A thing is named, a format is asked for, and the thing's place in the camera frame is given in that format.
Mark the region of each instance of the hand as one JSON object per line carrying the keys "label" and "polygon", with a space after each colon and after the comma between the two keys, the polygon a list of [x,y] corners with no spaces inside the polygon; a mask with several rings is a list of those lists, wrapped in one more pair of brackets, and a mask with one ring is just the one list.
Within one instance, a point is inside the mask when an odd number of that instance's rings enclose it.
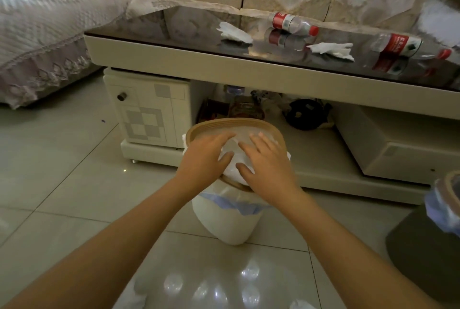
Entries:
{"label": "hand", "polygon": [[254,146],[239,142],[238,145],[252,162],[252,173],[243,163],[236,168],[252,190],[269,204],[276,206],[284,193],[299,190],[295,174],[286,152],[279,144],[263,133],[249,136]]}
{"label": "hand", "polygon": [[176,172],[176,178],[183,182],[196,196],[218,179],[233,158],[227,152],[219,160],[223,145],[236,134],[222,132],[219,135],[203,136],[192,141]]}

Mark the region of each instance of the glass tabletop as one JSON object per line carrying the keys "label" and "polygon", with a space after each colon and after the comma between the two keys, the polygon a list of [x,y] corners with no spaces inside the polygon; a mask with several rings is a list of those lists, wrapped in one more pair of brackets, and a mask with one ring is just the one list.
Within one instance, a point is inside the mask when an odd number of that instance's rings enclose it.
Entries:
{"label": "glass tabletop", "polygon": [[[253,38],[252,44],[221,38],[222,21],[231,23]],[[443,60],[415,60],[384,56],[371,51],[371,35],[320,28],[315,37],[274,29],[267,19],[211,10],[176,6],[130,20],[89,30],[90,36],[132,41],[182,50],[239,57],[299,68],[348,74],[364,78],[460,91],[460,66]],[[327,54],[313,54],[306,46],[353,43],[355,61]]]}

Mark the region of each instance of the left hand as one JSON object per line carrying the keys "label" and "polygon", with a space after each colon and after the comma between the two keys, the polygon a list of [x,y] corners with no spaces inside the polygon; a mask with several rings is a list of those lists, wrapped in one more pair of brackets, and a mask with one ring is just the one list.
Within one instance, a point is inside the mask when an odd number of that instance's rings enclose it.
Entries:
{"label": "left hand", "polygon": [[195,139],[187,148],[176,172],[176,178],[190,187],[193,196],[214,183],[225,171],[233,158],[233,152],[227,152],[219,160],[223,145],[236,134],[222,132]]}

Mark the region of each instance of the drawer knob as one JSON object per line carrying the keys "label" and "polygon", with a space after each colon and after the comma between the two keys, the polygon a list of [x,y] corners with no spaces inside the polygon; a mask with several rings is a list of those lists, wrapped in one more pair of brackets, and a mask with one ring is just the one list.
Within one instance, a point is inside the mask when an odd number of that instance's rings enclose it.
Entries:
{"label": "drawer knob", "polygon": [[126,92],[122,92],[116,98],[118,98],[119,101],[124,101],[126,97],[128,97],[128,95],[126,95]]}

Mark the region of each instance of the checkered pattern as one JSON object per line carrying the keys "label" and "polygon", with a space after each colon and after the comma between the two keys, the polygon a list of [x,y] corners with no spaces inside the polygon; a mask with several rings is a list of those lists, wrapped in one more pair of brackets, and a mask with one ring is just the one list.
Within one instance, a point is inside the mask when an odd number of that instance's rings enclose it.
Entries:
{"label": "checkered pattern", "polygon": [[125,106],[122,111],[129,138],[166,141],[161,109]]}

